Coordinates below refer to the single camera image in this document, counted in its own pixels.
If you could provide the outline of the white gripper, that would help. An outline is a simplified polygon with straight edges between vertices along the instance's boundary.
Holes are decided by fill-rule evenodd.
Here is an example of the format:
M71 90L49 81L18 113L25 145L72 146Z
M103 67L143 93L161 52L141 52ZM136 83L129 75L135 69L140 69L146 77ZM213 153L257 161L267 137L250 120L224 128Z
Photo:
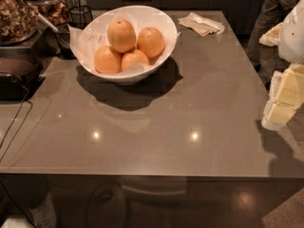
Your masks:
M272 77L269 100L263 111L261 124L278 131L304 104L304 0L294 6L283 23L264 33L259 42L268 47L278 45L279 56L290 66Z

